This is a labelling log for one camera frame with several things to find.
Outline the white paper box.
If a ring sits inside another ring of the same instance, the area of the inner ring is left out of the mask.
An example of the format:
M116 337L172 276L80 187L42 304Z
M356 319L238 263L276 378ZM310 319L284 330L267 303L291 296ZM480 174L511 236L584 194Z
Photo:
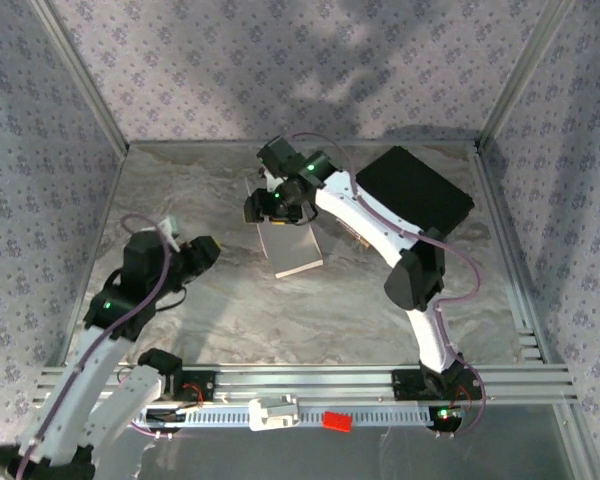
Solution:
M258 184L246 180L248 196L265 182ZM286 224L280 215L265 215L262 223L247 223L256 226L265 257L276 278L280 279L323 265L323 255L318 246L310 215L302 206L304 218L298 224Z

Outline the black case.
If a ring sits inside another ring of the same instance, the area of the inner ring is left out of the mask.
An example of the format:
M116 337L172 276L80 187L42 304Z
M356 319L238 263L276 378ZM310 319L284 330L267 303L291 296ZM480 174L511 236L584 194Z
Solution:
M447 236L475 207L473 198L407 149L393 146L356 174L362 189L423 231Z

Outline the black controller board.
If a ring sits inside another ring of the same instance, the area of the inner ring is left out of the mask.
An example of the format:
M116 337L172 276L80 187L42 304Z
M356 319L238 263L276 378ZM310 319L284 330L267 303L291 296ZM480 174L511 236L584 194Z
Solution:
M429 429L440 434L454 434L461 427L465 414L460 406L430 407Z
M144 414L144 423L152 433L175 434L185 420L186 414L177 409L148 409Z

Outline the red plastic block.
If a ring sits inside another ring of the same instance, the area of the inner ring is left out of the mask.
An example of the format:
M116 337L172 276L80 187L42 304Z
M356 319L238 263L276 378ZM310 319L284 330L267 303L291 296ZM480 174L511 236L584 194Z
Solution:
M350 414L326 411L322 417L322 427L336 432L349 433L353 428L353 417Z

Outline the aluminium side rail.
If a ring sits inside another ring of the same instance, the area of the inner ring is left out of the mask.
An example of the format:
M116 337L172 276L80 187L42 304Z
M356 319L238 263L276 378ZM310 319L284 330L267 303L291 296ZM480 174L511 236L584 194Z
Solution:
M94 231L94 233L91 235L87 242L87 246L89 247L88 257L80 278L80 283L78 284L75 291L74 303L70 311L68 322L66 323L64 329L61 331L62 335L58 337L57 343L54 346L52 354L45 364L46 367L62 366L66 361L66 358L68 357L71 339L73 337L75 327L81 318L80 311L87 293L89 280L97 257L98 247L100 245L103 232L105 230L106 222L110 214L111 206L113 203L113 199L119 183L124 163L128 157L129 149L130 147L127 147L117 159L117 164L114 173L112 174L111 181L108 185L107 196L103 210L96 217L97 229Z
M563 359L552 345L538 314L529 271L519 256L519 239L508 222L508 208L499 192L497 179L490 171L478 141L473 150L474 176L491 222L499 269L519 338L520 361L533 365L562 364Z

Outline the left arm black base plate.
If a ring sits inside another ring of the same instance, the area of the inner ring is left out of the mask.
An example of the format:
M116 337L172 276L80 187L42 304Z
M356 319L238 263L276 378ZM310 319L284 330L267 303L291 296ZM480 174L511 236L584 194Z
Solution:
M164 378L162 398L176 402L204 403L213 399L216 372L182 370Z

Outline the long aluminium frame rail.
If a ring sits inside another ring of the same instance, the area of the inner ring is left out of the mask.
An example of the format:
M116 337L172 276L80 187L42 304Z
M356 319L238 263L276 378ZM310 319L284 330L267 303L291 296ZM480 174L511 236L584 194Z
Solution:
M449 403L446 400L397 401L391 372L420 370L415 365L197 365L183 370L215 371L215 391L207 405L242 405L253 398L291 394L311 405L385 405L396 402ZM566 366L557 364L485 365L477 368L489 403L552 404L577 400ZM480 400L456 401L477 406Z

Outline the white plastic bracket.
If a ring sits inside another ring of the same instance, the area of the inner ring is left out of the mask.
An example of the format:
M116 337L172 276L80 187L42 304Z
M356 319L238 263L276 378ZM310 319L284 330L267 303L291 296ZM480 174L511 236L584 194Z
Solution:
M248 404L248 423L254 432L296 427L300 424L298 399L291 394L254 398Z

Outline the aluminium frame post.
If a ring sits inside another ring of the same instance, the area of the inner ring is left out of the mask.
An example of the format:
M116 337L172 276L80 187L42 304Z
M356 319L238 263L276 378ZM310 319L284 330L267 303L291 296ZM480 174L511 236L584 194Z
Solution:
M519 58L506 78L502 92L476 139L478 153L488 151L494 144L574 3L575 0L545 2L535 27L531 30Z
M100 94L95 80L75 47L70 32L64 26L52 0L27 0L27 2L39 18L59 58L68 70L109 143L118 156L125 156L128 152L128 144L124 135Z

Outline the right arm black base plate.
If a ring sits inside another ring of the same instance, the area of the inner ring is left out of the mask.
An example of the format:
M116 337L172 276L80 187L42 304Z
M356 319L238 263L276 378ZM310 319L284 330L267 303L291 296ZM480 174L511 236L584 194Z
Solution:
M477 378L468 369L444 374L397 369L391 372L391 387L397 401L477 401L483 397Z

